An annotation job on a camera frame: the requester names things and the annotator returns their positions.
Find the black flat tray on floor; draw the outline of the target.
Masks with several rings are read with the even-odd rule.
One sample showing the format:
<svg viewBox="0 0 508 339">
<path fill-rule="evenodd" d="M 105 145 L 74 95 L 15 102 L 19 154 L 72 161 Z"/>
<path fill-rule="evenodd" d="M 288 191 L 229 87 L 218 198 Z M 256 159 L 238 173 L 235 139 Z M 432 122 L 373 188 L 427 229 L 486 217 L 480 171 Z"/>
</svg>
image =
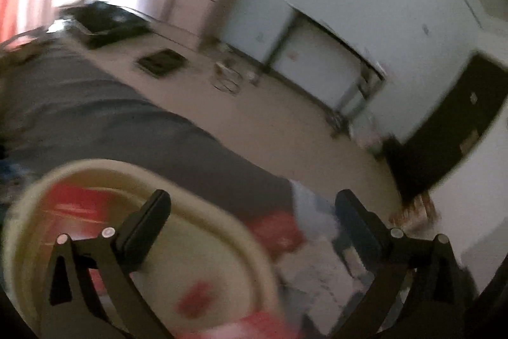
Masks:
<svg viewBox="0 0 508 339">
<path fill-rule="evenodd" d="M 139 58 L 136 65 L 154 78 L 164 78 L 170 73 L 184 68 L 187 62 L 186 57 L 180 53 L 172 49 L 163 49 Z"/>
</svg>

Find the dark bag by wall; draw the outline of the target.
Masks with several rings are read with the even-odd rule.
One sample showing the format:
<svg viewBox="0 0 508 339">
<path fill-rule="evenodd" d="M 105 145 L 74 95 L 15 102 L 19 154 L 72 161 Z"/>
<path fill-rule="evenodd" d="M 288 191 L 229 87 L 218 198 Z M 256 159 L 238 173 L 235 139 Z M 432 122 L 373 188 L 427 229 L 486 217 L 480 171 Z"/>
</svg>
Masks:
<svg viewBox="0 0 508 339">
<path fill-rule="evenodd" d="M 419 143 L 402 144 L 395 138 L 383 143 L 381 155 L 387 162 L 404 207 L 441 178 L 439 166 L 431 159 L 428 150 Z"/>
</svg>

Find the black open suitcase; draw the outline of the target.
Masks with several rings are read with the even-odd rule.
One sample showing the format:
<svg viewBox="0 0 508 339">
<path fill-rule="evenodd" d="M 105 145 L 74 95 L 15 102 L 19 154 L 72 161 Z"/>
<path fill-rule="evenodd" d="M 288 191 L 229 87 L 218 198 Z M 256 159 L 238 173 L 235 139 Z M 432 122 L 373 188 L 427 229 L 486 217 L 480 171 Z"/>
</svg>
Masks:
<svg viewBox="0 0 508 339">
<path fill-rule="evenodd" d="M 92 1 L 58 11 L 66 30 L 88 49 L 151 33 L 150 23 L 122 7 Z"/>
</svg>

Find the grey sofa cushion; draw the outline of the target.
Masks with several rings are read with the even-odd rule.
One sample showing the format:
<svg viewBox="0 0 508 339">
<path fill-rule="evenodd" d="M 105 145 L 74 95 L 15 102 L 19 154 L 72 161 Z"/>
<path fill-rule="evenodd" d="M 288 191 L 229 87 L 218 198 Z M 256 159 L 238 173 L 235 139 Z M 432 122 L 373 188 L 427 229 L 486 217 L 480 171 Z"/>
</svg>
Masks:
<svg viewBox="0 0 508 339">
<path fill-rule="evenodd" d="M 288 180 L 60 42 L 4 75 L 1 137 L 7 155 L 38 176 L 77 160 L 110 159 L 150 170 L 242 220 L 293 209 Z"/>
</svg>

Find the red long box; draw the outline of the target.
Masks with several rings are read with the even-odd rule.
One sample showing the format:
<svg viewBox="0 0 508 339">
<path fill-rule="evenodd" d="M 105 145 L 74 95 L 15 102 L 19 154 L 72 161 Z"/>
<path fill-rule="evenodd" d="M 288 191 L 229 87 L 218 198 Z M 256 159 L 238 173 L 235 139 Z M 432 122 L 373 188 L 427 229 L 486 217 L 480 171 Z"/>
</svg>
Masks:
<svg viewBox="0 0 508 339">
<path fill-rule="evenodd" d="M 306 243 L 294 215 L 284 211 L 255 219 L 247 227 L 273 261 Z"/>
</svg>

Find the black-legged folding table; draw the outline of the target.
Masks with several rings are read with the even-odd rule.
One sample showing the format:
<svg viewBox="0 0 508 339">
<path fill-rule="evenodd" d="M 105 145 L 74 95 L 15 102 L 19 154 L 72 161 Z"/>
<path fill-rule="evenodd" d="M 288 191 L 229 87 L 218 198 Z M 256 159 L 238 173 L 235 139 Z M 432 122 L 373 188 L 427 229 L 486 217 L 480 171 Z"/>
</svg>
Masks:
<svg viewBox="0 0 508 339">
<path fill-rule="evenodd" d="M 286 28 L 261 66 L 309 95 L 326 110 L 329 125 L 342 131 L 382 89 L 387 73 L 373 58 L 340 38 L 323 21 L 290 6 Z"/>
</svg>

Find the red flat gift box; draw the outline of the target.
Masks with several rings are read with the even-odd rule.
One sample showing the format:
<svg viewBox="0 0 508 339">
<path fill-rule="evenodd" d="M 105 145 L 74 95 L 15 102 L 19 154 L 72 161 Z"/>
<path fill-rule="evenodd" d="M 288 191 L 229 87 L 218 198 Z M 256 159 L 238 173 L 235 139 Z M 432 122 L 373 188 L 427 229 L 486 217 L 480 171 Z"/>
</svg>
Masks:
<svg viewBox="0 0 508 339">
<path fill-rule="evenodd" d="M 53 185 L 40 207 L 43 241 L 55 242 L 63 233 L 72 240 L 96 237 L 111 221 L 116 199 L 109 190 Z"/>
</svg>

